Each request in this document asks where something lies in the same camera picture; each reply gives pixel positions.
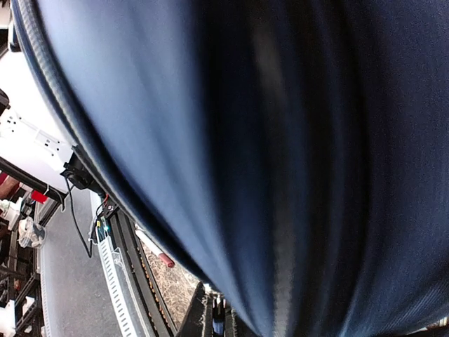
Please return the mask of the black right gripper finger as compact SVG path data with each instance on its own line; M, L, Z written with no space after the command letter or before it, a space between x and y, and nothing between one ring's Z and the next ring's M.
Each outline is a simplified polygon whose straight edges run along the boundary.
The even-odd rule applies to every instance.
M212 336L213 295L205 288L202 282L199 282L176 337Z

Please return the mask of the navy blue student backpack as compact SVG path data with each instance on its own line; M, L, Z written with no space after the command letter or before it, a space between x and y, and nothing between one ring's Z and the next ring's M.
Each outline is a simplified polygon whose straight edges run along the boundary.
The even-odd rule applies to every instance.
M13 1L105 192L259 336L448 316L447 1Z

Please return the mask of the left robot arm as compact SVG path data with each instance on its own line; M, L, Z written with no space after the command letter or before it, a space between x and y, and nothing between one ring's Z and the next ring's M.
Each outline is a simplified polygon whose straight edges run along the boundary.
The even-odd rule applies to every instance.
M41 193L88 194L62 176L72 142L44 102L25 57L1 55L1 90L9 107L1 114L1 168Z

